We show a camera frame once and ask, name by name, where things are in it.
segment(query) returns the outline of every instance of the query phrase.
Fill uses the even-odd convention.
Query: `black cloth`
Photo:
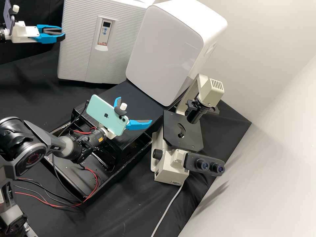
[[[49,51],[0,65],[3,72],[0,118],[18,116],[51,131],[70,119],[73,107],[107,89],[106,85],[59,81],[57,61],[58,51]],[[204,115],[200,120],[204,142],[202,153],[227,161],[250,122],[222,101],[219,109],[219,116]],[[70,197],[41,163],[30,169],[25,177]],[[214,179],[190,173],[155,236],[177,236]],[[45,195],[34,185],[20,181],[14,184]],[[178,188],[154,181],[150,153],[147,153],[118,183],[104,193],[100,191],[88,202],[83,212],[54,209],[18,194],[16,199],[39,236],[150,236]],[[15,190],[30,193],[19,188]]]

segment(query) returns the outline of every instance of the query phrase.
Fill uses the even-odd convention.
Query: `vent grille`
[[[97,16],[117,20],[109,60],[104,67],[103,83],[126,80],[126,67],[146,11],[145,4],[122,0],[65,0],[58,77],[77,81],[86,78]]]
[[[212,85],[217,89],[223,90],[223,84],[220,81],[212,79]]]

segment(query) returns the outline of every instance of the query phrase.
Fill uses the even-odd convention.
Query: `mint green iphone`
[[[87,107],[87,114],[100,124],[111,130],[115,135],[121,136],[128,124],[127,116],[120,116],[114,111],[114,107],[97,95],[92,95]]]

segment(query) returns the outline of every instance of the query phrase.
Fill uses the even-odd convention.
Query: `control panel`
[[[103,46],[108,45],[112,23],[113,22],[110,20],[105,20],[105,19],[102,20],[98,45],[103,45]]]

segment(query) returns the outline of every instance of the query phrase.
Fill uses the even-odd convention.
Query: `white wall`
[[[180,237],[316,235],[316,56],[257,118]]]
[[[315,0],[199,0],[228,21],[202,73],[253,121],[316,54]]]

